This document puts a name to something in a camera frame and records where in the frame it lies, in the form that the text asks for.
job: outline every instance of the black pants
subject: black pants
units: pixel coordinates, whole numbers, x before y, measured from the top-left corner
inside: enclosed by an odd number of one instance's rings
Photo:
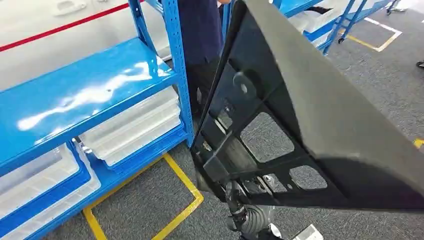
[[[190,107],[193,117],[200,117],[205,107],[214,81],[215,72],[218,67],[220,58],[217,57],[210,62],[201,64],[185,65],[187,72],[188,94],[190,95]],[[201,93],[201,100],[198,101],[198,89]]]

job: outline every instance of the white plastic storage bin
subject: white plastic storage bin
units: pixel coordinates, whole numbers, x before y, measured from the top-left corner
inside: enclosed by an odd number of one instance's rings
[[[329,32],[323,34],[322,36],[318,37],[317,39],[313,40],[310,43],[312,43],[314,47],[318,48],[321,44],[323,44],[327,41],[327,39],[329,38],[331,33],[332,33],[332,31],[329,31]]]
[[[301,33],[304,32],[305,28],[310,23],[310,18],[305,12],[299,12],[298,14],[290,17],[288,21]]]
[[[65,213],[67,210],[71,209],[100,188],[101,183],[96,173],[90,167],[90,162],[87,159],[87,156],[83,153],[80,146],[76,142],[75,144],[78,156],[86,166],[91,176],[90,180],[61,200],[52,204],[49,208],[43,210],[39,214],[35,215],[28,221],[21,224],[19,227],[3,236],[1,240],[18,240],[29,237],[32,233],[41,229],[44,225],[50,223],[52,220]]]
[[[80,169],[63,144],[0,177],[0,219],[60,184]]]
[[[180,124],[178,95],[170,86],[79,136],[112,166]]]
[[[322,26],[328,24],[340,17],[346,9],[347,2],[339,0],[324,0],[316,4],[315,7],[322,7],[326,9],[331,9],[324,14],[320,14],[316,11],[304,11],[308,17],[308,25],[304,28],[306,32],[312,33],[321,28]]]

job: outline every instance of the mounting hole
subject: mounting hole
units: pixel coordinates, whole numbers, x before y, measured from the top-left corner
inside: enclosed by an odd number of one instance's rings
[[[244,94],[248,93],[248,87],[244,83],[240,84],[240,88]]]

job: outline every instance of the person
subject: person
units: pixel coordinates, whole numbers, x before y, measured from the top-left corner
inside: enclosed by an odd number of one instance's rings
[[[188,93],[195,121],[202,115],[224,46],[218,5],[230,1],[178,0]]]

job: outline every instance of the clear plastic tray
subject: clear plastic tray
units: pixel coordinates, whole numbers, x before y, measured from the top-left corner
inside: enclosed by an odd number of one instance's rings
[[[309,33],[315,32],[322,26],[340,17],[344,10],[345,9],[343,7],[335,6],[333,9],[327,11],[324,14],[319,14],[315,11],[304,11],[304,13],[307,14],[307,18],[309,19],[309,23],[304,28],[304,30]]]
[[[79,136],[81,141],[89,148],[96,148],[102,143],[115,138],[123,131],[123,128],[131,128],[134,121],[148,115],[156,108],[169,103],[177,102],[178,95],[172,86],[144,99],[127,110],[115,115],[114,117],[102,122]]]
[[[77,203],[94,193],[97,189],[100,188],[101,183],[96,176],[96,173],[90,167],[89,160],[87,156],[83,153],[80,146],[75,143],[76,151],[78,153],[79,158],[82,160],[84,165],[86,166],[91,178],[88,182],[86,182],[81,187],[77,188],[61,200],[55,202],[50,207],[46,208],[39,214],[35,215],[31,219],[27,220],[14,230],[7,233],[3,236],[2,240],[18,240],[25,239],[29,237],[31,234],[35,233],[39,229],[41,229],[44,225],[50,223],[55,218],[62,215],[64,212],[75,206]]]
[[[311,43],[317,48],[319,47],[321,44],[325,43],[327,41],[327,39],[329,38],[329,35],[331,34],[331,30],[327,33],[325,33],[324,35],[318,37],[317,39],[313,40]]]
[[[63,144],[0,177],[0,220],[79,169],[71,151]]]
[[[181,123],[180,108],[177,105],[173,106],[172,110],[169,110],[167,113],[168,116],[166,118],[163,118],[161,121],[157,121],[156,123],[150,125],[150,128],[145,129],[144,132],[140,134],[137,138],[125,142],[120,142],[120,148],[117,148],[114,151],[110,151],[108,154],[105,155],[98,155],[94,150],[93,153],[99,159],[104,160],[108,166],[113,166],[114,164],[125,159],[135,151],[141,149],[142,147],[151,143],[155,139],[166,134],[168,131],[177,127]]]

